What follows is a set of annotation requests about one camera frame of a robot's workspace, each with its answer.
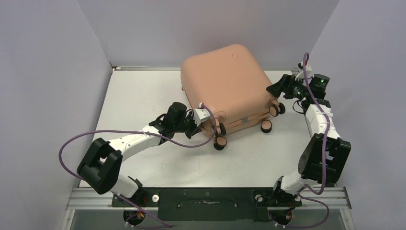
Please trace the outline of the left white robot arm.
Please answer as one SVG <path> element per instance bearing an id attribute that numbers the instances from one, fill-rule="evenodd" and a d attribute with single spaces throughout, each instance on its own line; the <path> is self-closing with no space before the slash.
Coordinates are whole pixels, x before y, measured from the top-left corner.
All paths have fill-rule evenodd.
<path id="1" fill-rule="evenodd" d="M 122 163 L 141 151 L 172 141 L 176 133 L 191 138 L 202 131 L 202 123 L 211 117 L 202 103 L 188 110 L 186 105 L 174 102 L 165 114 L 139 131 L 125 132 L 125 136 L 116 139 L 94 140 L 79 163 L 77 173 L 98 194 L 119 194 L 129 205 L 137 206 L 143 199 L 139 190 L 142 185 L 120 172 Z"/>

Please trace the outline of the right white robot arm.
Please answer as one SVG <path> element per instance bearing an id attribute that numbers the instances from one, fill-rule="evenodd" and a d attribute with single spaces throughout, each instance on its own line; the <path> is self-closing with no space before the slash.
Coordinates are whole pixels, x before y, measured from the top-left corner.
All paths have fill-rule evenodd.
<path id="1" fill-rule="evenodd" d="M 336 183 L 351 151 L 351 144 L 338 134 L 332 117 L 331 104 L 325 99 L 329 77 L 315 74 L 300 79 L 284 74 L 279 81 L 267 87 L 273 96 L 296 99 L 301 105 L 311 139 L 303 151 L 298 168 L 288 176 L 281 176 L 271 191 L 271 200 L 283 205 L 296 198 L 305 188 L 325 187 Z"/>

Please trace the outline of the pink hard-shell suitcase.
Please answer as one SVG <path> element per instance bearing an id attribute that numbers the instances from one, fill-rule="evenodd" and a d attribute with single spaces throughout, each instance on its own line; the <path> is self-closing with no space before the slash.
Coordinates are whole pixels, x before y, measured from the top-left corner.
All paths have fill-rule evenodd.
<path id="1" fill-rule="evenodd" d="M 226 136 L 260 125 L 272 130 L 271 117 L 285 113 L 278 98 L 266 89 L 272 85 L 252 53 L 233 44 L 187 58 L 180 69 L 183 91 L 191 105 L 204 104 L 214 119 L 203 122 L 206 135 L 214 137 L 214 148 L 223 150 Z"/>

